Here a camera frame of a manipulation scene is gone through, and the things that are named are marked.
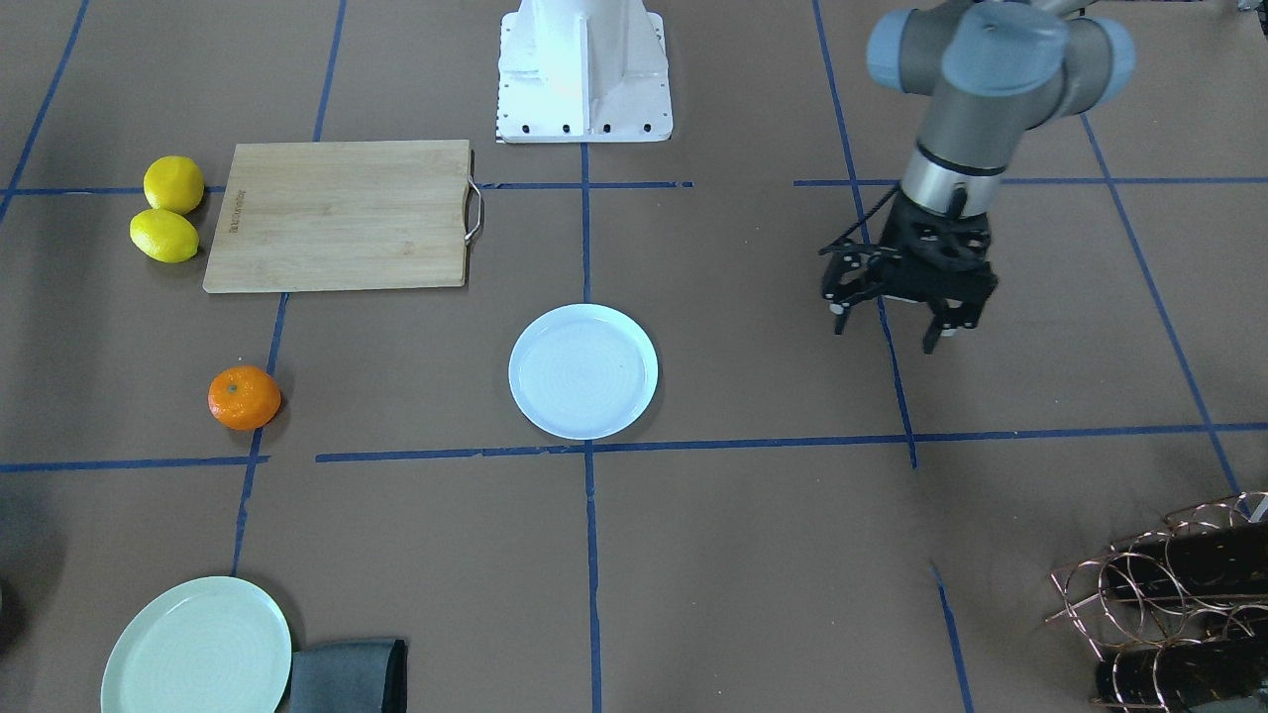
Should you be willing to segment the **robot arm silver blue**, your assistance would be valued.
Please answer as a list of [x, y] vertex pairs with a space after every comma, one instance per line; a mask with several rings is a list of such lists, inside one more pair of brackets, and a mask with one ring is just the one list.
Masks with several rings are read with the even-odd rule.
[[1000, 280], [989, 261], [989, 209], [1028, 131], [1082, 115], [1123, 90], [1137, 49], [1122, 23], [1085, 15], [1083, 1], [945, 1], [888, 13], [869, 37], [869, 74], [928, 96], [913, 154], [877, 202], [883, 233], [860, 244], [846, 230], [820, 298], [836, 334], [853, 308], [894, 298], [924, 304], [922, 350], [978, 329]]

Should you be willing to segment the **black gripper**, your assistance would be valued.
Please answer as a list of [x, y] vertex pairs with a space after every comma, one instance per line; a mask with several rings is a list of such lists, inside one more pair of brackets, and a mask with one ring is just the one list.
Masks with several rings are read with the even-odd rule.
[[[933, 354], [947, 331], [978, 329], [1000, 284], [988, 258], [992, 240], [988, 214], [951, 218], [904, 194], [894, 200], [883, 230], [883, 296], [929, 306], [924, 354]], [[833, 334], [839, 337], [852, 310], [871, 299], [871, 293], [831, 293]]]

